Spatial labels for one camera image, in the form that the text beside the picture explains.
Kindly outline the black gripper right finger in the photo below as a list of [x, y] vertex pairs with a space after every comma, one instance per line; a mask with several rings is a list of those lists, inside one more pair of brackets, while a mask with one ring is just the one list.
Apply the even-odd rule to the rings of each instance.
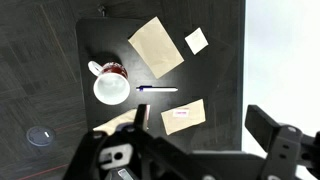
[[249, 105], [245, 127], [260, 147], [267, 152], [278, 133], [280, 125], [257, 105]]

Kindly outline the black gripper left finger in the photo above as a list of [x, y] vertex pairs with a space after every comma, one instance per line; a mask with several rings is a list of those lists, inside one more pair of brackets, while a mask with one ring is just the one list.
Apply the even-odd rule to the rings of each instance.
[[144, 131], [147, 130], [147, 123], [149, 119], [149, 105], [140, 104], [137, 108], [137, 112], [134, 119], [134, 126]]

